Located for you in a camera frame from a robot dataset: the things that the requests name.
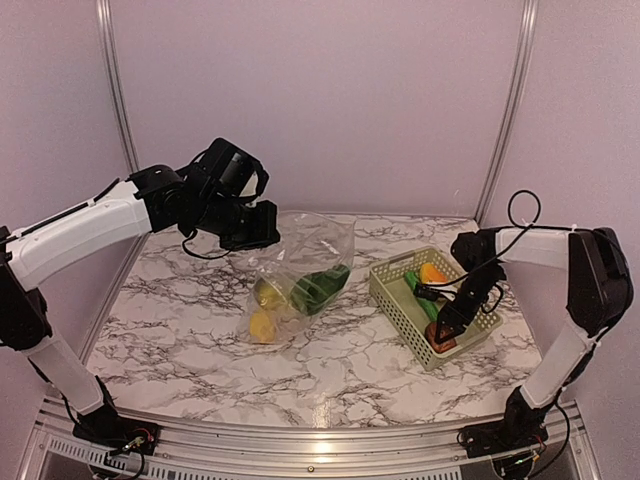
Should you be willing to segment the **clear zip top bag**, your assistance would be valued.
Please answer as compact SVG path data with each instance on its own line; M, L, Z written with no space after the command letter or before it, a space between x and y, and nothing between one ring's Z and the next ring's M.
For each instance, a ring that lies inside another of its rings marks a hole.
M281 344L306 330L339 297L353 270L353 218L285 211L277 227L279 243L235 262L249 278L238 335L251 344Z

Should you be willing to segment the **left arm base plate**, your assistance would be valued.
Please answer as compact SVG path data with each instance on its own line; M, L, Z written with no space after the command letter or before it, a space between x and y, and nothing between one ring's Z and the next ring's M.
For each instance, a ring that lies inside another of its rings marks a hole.
M160 426L153 422L120 417L115 422L92 428L87 422L76 421L73 436L109 447L115 455L135 451L151 456L156 448Z

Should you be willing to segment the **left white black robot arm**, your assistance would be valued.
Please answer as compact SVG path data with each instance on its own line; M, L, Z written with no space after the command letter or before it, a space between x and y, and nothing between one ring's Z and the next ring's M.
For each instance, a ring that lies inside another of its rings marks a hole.
M212 233L226 252L273 245L280 234L276 205L261 197L267 181L256 163L231 174L154 166L38 224L1 229L1 343L74 408L75 436L112 447L136 437L151 444L156 427L117 412L104 383L48 322L40 285L108 246L172 226L187 240Z

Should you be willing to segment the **brown bread bun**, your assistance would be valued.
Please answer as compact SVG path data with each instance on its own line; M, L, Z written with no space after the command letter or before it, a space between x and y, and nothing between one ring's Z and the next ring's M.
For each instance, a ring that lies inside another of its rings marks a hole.
M441 354L455 348L457 346L455 338L451 338L440 343L436 341L436 327L437 324L435 322L431 322L425 329L425 338L433 351Z

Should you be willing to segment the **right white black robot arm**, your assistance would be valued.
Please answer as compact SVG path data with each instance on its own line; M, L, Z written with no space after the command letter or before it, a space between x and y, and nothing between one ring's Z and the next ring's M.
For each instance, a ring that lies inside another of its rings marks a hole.
M496 422L472 425L461 434L468 445L488 450L495 443L515 448L536 437L537 429L562 391L584 372L601 338L633 301L628 264L610 228L497 227L459 235L451 254L464 269L457 292L438 313L434 341L462 335L498 282L506 263L560 269L567 274L570 322L531 376L506 401Z

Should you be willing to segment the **green white bok choy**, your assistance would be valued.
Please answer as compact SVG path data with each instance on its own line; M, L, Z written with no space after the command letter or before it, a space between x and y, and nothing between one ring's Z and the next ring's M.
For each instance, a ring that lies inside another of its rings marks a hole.
M351 269L338 264L328 270L301 277L290 292L291 305L301 314L314 316L323 311L347 283Z

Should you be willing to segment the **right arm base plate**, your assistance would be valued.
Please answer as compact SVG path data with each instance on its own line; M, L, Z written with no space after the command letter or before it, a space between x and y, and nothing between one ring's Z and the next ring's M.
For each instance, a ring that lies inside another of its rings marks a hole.
M542 445L548 438L547 430L541 424L534 424L524 431L511 431L505 421L499 420L465 426L458 431L456 440L468 458L477 458Z

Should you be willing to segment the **yellow lemon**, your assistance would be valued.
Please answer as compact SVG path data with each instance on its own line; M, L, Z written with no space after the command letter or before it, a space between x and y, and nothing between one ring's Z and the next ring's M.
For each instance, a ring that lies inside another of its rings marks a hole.
M272 344L276 339L276 326L265 311L256 311L249 319L249 335L254 343Z
M271 283L258 279L253 287L253 296L265 310L276 310L286 304L286 298Z

